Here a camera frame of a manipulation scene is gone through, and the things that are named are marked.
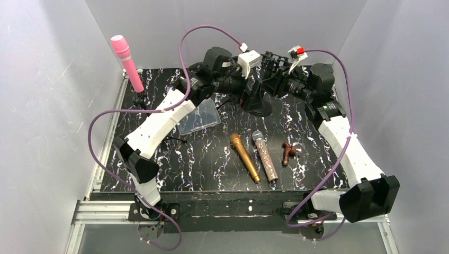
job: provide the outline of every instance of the clear plastic container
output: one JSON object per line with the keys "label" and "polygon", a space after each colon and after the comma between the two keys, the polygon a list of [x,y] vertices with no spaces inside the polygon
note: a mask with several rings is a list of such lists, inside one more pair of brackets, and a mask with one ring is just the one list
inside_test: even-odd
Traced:
{"label": "clear plastic container", "polygon": [[206,99],[194,111],[181,119],[178,130],[180,135],[187,135],[220,123],[221,119],[215,108],[215,103],[212,99]]}

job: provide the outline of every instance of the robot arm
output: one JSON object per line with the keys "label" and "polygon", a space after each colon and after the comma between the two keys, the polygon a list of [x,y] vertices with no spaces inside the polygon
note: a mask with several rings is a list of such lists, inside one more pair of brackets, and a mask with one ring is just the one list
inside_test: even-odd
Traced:
{"label": "robot arm", "polygon": [[[318,128],[320,134],[329,142],[334,153],[339,155],[349,134],[346,117],[332,117],[323,121]],[[387,214],[399,190],[395,176],[386,176],[371,160],[355,135],[341,161],[350,190],[322,190],[310,199],[312,210],[341,213],[350,222],[365,220]]]}
{"label": "robot arm", "polygon": [[[338,155],[349,133],[346,113],[332,96],[333,69],[317,63],[309,71],[297,66],[301,59],[299,46],[289,52],[293,64],[286,57],[267,52],[259,55],[248,51],[232,57],[225,49],[213,47],[204,60],[189,67],[191,93],[188,101],[164,113],[150,115],[144,123],[125,139],[114,140],[115,149],[124,162],[139,193],[151,205],[160,205],[156,176],[159,166],[150,160],[157,146],[176,124],[193,111],[213,92],[227,94],[246,112],[268,116],[271,105],[264,100],[265,93],[281,97],[288,94],[306,103],[306,115],[329,142]],[[248,69],[262,66],[263,81],[248,82]],[[164,101],[157,107],[166,108],[182,99],[186,92],[186,77],[180,77]],[[351,189],[347,192],[322,190],[308,201],[308,213],[332,211],[342,213],[350,222],[356,222],[390,212],[399,189],[395,176],[385,176],[366,154],[354,136],[341,161]],[[136,203],[151,216],[153,212],[139,197]]]}
{"label": "robot arm", "polygon": [[[158,110],[169,107],[171,104],[179,102],[184,94],[178,89],[171,89]],[[158,145],[168,135],[168,133],[176,127],[177,123],[187,114],[193,111],[196,106],[191,100],[183,102],[180,106],[158,114],[152,114],[147,117],[141,126],[128,134],[125,138],[127,145],[133,151],[136,151],[143,159],[149,160]],[[156,175],[159,167],[154,167],[153,174],[150,177],[142,177],[146,175],[150,168],[134,166],[134,172],[131,172],[131,178],[136,186],[137,191],[151,204],[156,205],[160,201],[159,191],[157,189]]]}

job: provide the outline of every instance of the white wall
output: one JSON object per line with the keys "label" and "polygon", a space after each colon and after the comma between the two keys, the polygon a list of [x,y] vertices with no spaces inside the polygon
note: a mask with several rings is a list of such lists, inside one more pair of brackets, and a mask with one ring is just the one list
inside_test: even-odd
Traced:
{"label": "white wall", "polygon": [[[86,0],[105,38],[123,34],[138,68],[179,67],[178,45],[194,26],[226,29],[260,53],[286,55],[300,44],[338,52],[366,0]],[[187,37],[184,59],[202,61],[219,46],[238,54],[235,43],[218,31],[203,29]],[[314,53],[308,62],[332,62]]]}
{"label": "white wall", "polygon": [[448,11],[445,0],[368,0],[339,54],[356,132],[401,184],[390,214],[401,253],[449,249]]}
{"label": "white wall", "polygon": [[63,253],[121,68],[83,0],[1,1],[0,38],[0,253]]}

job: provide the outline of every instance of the black cable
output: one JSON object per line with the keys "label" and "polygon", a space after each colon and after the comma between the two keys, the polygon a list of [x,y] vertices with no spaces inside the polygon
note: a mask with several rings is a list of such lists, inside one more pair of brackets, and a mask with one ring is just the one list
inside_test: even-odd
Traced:
{"label": "black cable", "polygon": [[261,83],[263,83],[263,82],[265,82],[265,81],[268,81],[268,80],[270,80],[270,79],[273,79],[274,77],[276,77],[276,75],[273,75],[273,76],[270,77],[270,78],[266,78],[266,79],[262,80]]}
{"label": "black cable", "polygon": [[235,63],[236,63],[236,62],[235,62],[234,59],[232,59],[232,58],[229,58],[229,60],[232,61],[232,63],[231,63],[232,67],[229,69],[228,73],[226,74],[226,76],[225,76],[222,80],[217,79],[218,82],[223,82],[223,81],[225,81],[226,79],[228,79],[229,76],[231,76],[232,72],[235,70],[235,68],[236,68]]}
{"label": "black cable", "polygon": [[184,144],[187,144],[187,140],[184,140],[184,139],[178,139],[178,138],[174,138],[174,137],[166,137],[166,138],[162,139],[162,142],[165,142],[165,141],[167,141],[167,140],[172,140],[172,139],[175,139],[175,140],[178,140],[178,141],[183,142]]}
{"label": "black cable", "polygon": [[225,105],[226,103],[231,102],[231,100],[232,100],[232,98],[227,99],[225,102],[221,103],[218,107],[215,107],[215,108],[218,110],[219,108],[221,108],[221,107],[222,107],[223,105]]}

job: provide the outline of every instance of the purple cable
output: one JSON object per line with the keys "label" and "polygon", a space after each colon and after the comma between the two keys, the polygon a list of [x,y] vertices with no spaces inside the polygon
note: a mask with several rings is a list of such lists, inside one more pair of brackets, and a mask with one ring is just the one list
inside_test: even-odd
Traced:
{"label": "purple cable", "polygon": [[[218,28],[218,27],[216,27],[216,26],[213,26],[213,25],[200,25],[200,26],[197,26],[197,27],[195,27],[195,28],[192,28],[192,29],[188,30],[188,31],[184,34],[184,36],[182,37],[181,42],[179,43],[179,52],[178,52],[178,53],[179,53],[179,59],[180,59],[180,61],[181,61],[181,66],[182,66],[182,69],[183,69],[183,72],[184,72],[184,76],[185,76],[185,77],[188,77],[188,72],[187,72],[187,68],[185,67],[184,60],[183,60],[183,58],[182,58],[182,43],[183,43],[183,41],[184,41],[184,38],[185,38],[189,33],[191,33],[192,31],[195,31],[195,30],[197,30],[197,29],[200,29],[200,28],[212,28],[212,29],[218,30],[218,31],[220,31],[220,32],[222,32],[222,33],[224,33],[224,34],[226,34],[226,35],[227,35],[228,37],[230,37],[231,39],[233,39],[237,44],[239,44],[239,46],[242,44],[240,41],[238,41],[235,37],[233,37],[232,35],[230,35],[228,32],[224,31],[224,30],[221,29],[221,28]],[[179,105],[181,105],[181,104],[188,98],[188,95],[189,95],[189,93],[190,93],[191,84],[190,84],[190,79],[189,79],[189,78],[186,78],[186,80],[187,80],[187,90],[186,90],[186,93],[185,93],[184,97],[183,97],[179,102],[175,103],[174,105],[172,105],[172,106],[170,106],[170,107],[168,107],[168,108],[163,109],[164,111],[168,111],[168,110],[171,110],[171,109],[174,109],[174,108],[178,107]],[[157,212],[157,213],[161,214],[162,216],[164,216],[165,218],[169,219],[169,220],[173,223],[173,225],[175,225],[176,229],[177,229],[178,232],[179,232],[179,241],[178,241],[178,243],[177,243],[174,247],[172,247],[172,248],[168,248],[168,247],[162,246],[162,245],[160,245],[159,243],[153,242],[153,241],[148,240],[148,239],[146,239],[146,238],[142,238],[142,239],[145,240],[146,242],[150,243],[150,244],[153,244],[153,245],[155,245],[155,246],[157,246],[157,247],[163,249],[163,250],[174,250],[174,249],[178,248],[178,246],[181,244],[181,241],[182,241],[182,232],[181,232],[181,228],[180,228],[179,225],[176,223],[176,221],[174,221],[171,217],[169,217],[169,216],[168,216],[167,214],[165,214],[164,212],[162,212],[162,211],[160,211],[159,209],[155,208],[154,206],[150,205],[150,204],[148,203],[148,201],[147,201],[144,197],[142,197],[142,196],[140,195],[140,193],[136,190],[136,188],[134,188],[131,184],[127,183],[125,180],[123,180],[122,178],[120,178],[118,175],[114,174],[114,172],[112,172],[112,171],[110,171],[109,169],[107,169],[107,168],[100,162],[100,160],[98,160],[97,156],[95,155],[94,149],[92,148],[92,128],[93,128],[95,122],[96,122],[101,116],[103,116],[103,115],[105,115],[105,114],[110,114],[110,113],[161,113],[161,112],[162,112],[161,110],[107,110],[107,111],[104,111],[104,112],[98,114],[96,117],[94,117],[94,118],[92,119],[92,122],[91,122],[91,124],[89,125],[89,129],[88,129],[88,131],[87,131],[87,144],[88,144],[88,146],[89,146],[89,151],[91,152],[91,155],[92,155],[92,157],[94,158],[95,162],[96,162],[102,169],[104,169],[104,171],[105,171],[106,173],[108,173],[110,176],[112,176],[113,178],[115,178],[117,181],[123,183],[126,187],[130,188],[133,192],[137,193],[137,195],[139,195],[139,196],[141,197],[141,200],[142,200],[146,205],[148,205],[148,206],[149,206],[151,209],[153,209],[155,212]]]}
{"label": "purple cable", "polygon": [[[345,80],[346,80],[346,89],[348,92],[348,102],[349,102],[349,113],[351,115],[351,123],[349,125],[349,133],[352,133],[354,131],[354,126],[355,126],[355,116],[354,116],[354,110],[352,107],[352,98],[351,98],[351,88],[349,86],[349,78],[348,78],[348,73],[346,70],[345,65],[343,64],[342,60],[335,55],[334,53],[327,51],[327,50],[322,50],[322,49],[309,49],[306,50],[305,52],[324,52],[327,53],[331,56],[333,56],[335,58],[335,60],[338,61],[338,63],[340,64],[340,66],[343,69],[343,73],[345,75]],[[287,217],[287,220],[285,221],[285,224],[287,225],[287,227],[289,228],[299,228],[302,226],[307,226],[307,225],[311,225],[314,223],[317,223],[319,221],[322,221],[324,219],[327,218],[327,216],[330,216],[332,214],[328,214],[322,218],[316,219],[314,221],[310,221],[307,223],[302,223],[302,224],[289,224],[290,220],[292,219],[292,217],[298,212],[298,210],[310,199],[312,198],[312,196],[321,188],[323,187],[323,185],[327,182],[327,180],[329,180],[329,178],[331,177],[331,175],[335,172],[335,170],[337,169],[338,165],[340,164],[341,160],[343,159],[343,156],[345,155],[346,149],[348,148],[349,142],[351,140],[351,136],[349,135],[348,138],[346,139],[346,143],[343,146],[342,152],[340,153],[340,156],[338,156],[337,161],[335,162],[334,166],[332,167],[332,169],[330,170],[330,172],[323,178],[323,180],[312,190],[312,192],[307,195],[307,197],[305,197],[305,199],[303,199],[299,205],[296,206],[295,209],[293,209],[293,211],[289,214],[289,216]],[[328,239],[329,237],[331,237],[332,235],[334,235],[343,225],[343,223],[345,222],[345,219],[342,220],[341,224],[337,227],[337,229],[332,232],[330,235],[326,236],[325,238],[321,238],[320,240],[325,240]]]}

